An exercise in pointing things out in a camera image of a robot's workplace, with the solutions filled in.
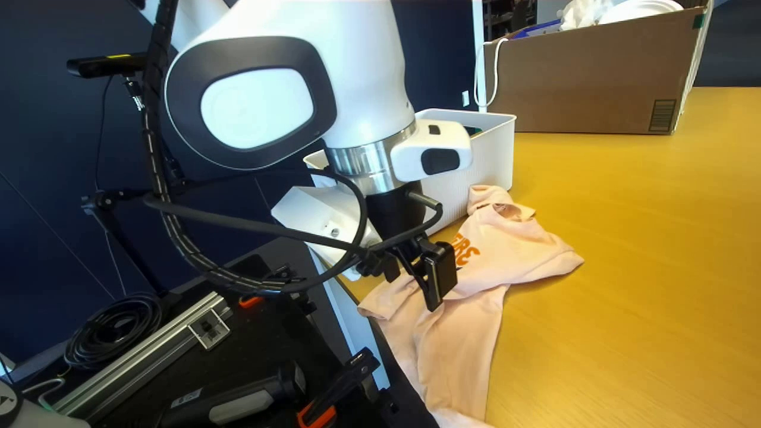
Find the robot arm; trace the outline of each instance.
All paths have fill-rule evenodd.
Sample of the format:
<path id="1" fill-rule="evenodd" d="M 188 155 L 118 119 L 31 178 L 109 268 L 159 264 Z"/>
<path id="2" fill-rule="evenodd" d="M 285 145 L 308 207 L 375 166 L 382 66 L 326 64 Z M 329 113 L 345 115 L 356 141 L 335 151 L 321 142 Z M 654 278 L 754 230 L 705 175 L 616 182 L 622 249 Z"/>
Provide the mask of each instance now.
<path id="1" fill-rule="evenodd" d="M 467 166 L 467 134 L 413 116 L 389 2 L 177 5 L 163 107 L 180 141 L 233 172 L 265 169 L 323 141 L 332 175 L 360 194 L 378 239 L 391 242 L 384 253 L 435 309 L 455 284 L 454 257 L 408 233 L 426 215 L 415 194 L 421 178 Z"/>

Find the cardboard box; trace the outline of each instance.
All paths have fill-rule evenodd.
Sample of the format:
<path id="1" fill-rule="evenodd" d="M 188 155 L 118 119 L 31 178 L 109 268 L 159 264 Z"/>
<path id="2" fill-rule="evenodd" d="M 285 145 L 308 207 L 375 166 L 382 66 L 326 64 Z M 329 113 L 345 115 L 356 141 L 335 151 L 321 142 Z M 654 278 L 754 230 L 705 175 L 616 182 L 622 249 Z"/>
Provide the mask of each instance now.
<path id="1" fill-rule="evenodd" d="M 681 12 L 488 44 L 490 113 L 515 115 L 515 131 L 670 134 L 691 88 L 710 0 Z"/>

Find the beige cloth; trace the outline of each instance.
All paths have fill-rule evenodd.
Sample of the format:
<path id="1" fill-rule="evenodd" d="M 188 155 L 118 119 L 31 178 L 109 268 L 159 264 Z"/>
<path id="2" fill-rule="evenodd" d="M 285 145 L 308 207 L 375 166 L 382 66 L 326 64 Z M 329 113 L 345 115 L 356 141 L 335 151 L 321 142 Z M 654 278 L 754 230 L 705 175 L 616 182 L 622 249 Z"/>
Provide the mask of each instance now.
<path id="1" fill-rule="evenodd" d="M 459 284 L 435 312 L 411 276 L 379 284 L 359 306 L 438 423 L 480 428 L 505 289 L 570 274 L 583 260 L 496 186 L 471 188 L 454 249 Z"/>

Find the yellow table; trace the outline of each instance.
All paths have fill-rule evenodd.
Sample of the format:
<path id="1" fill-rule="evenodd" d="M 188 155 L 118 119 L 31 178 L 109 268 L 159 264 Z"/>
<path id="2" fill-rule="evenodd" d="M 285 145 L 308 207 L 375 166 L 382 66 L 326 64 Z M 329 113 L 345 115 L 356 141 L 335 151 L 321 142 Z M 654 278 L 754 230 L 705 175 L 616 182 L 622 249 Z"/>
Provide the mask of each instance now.
<path id="1" fill-rule="evenodd" d="M 511 195 L 584 266 L 505 292 L 491 425 L 761 425 L 761 88 L 693 88 L 672 135 L 517 134 Z"/>

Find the silver metal part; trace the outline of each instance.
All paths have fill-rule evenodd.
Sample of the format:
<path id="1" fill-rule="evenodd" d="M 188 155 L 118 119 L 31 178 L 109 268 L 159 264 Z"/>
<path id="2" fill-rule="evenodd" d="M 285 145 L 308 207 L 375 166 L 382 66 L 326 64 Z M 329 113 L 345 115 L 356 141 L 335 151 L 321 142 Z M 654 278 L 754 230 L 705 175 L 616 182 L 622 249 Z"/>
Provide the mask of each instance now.
<path id="1" fill-rule="evenodd" d="M 387 155 L 397 142 L 406 141 L 411 134 L 413 123 L 408 123 L 398 134 L 365 145 L 327 147 L 326 155 L 329 160 L 329 166 L 345 178 L 352 178 L 363 195 L 389 194 L 398 188 L 398 182 L 395 178 Z"/>
<path id="2" fill-rule="evenodd" d="M 52 408 L 60 415 L 88 421 L 101 418 L 190 348 L 202 346 L 209 349 L 224 340 L 231 334 L 224 321 L 231 316 L 233 309 L 220 295 L 205 295 Z"/>

